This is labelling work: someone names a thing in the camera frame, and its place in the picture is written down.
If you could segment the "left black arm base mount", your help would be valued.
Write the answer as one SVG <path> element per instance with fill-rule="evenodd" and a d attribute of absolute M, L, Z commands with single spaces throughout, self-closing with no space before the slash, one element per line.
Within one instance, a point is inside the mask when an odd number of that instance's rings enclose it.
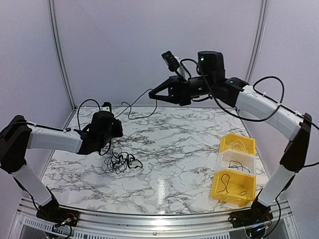
<path fill-rule="evenodd" d="M 57 210 L 47 214 L 45 212 L 38 211 L 36 213 L 36 217 L 46 221 L 54 222 L 56 224 L 61 224 L 65 220 L 71 219 L 69 224 L 72 227 L 75 227 L 77 226 L 77 223 L 78 223 L 79 212 L 76 210 L 58 208 Z"/>

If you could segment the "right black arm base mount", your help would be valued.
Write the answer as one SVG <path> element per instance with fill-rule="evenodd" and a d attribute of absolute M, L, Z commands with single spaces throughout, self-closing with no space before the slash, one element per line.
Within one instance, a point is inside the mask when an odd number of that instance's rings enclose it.
<path fill-rule="evenodd" d="M 228 218 L 233 228 L 246 227 L 260 224 L 273 219 L 271 210 L 267 208 L 262 210 L 259 208 L 250 208 L 246 210 L 231 212 Z"/>

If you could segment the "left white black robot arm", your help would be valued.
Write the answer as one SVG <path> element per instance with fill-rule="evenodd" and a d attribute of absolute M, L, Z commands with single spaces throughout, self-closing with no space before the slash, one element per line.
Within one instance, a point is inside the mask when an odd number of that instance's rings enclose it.
<path fill-rule="evenodd" d="M 89 155 L 102 153 L 112 139 L 123 136 L 122 123 L 112 113 L 109 102 L 93 113 L 91 122 L 84 128 L 54 128 L 27 121 L 16 115 L 0 133 L 0 167 L 12 175 L 18 186 L 38 203 L 39 217 L 53 222 L 65 213 L 53 193 L 42 183 L 26 161 L 30 149 L 58 150 Z"/>

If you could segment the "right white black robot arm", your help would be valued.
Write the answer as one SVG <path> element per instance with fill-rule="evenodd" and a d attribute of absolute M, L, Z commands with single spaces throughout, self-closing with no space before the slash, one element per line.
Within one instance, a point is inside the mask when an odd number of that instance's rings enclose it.
<path fill-rule="evenodd" d="M 271 219 L 270 205 L 285 191 L 295 175 L 306 168 L 312 117 L 300 114 L 261 93 L 255 86 L 232 77 L 225 77 L 223 54 L 216 51 L 199 51 L 195 61 L 197 77 L 185 77 L 179 73 L 183 60 L 170 51 L 162 54 L 169 70 L 174 72 L 166 81 L 149 92 L 149 98 L 187 106 L 193 98 L 208 95 L 217 105 L 222 103 L 255 116 L 253 122 L 266 122 L 284 135 L 289 143 L 270 180 L 259 193 L 250 209 L 230 214 L 234 227 L 257 224 Z"/>

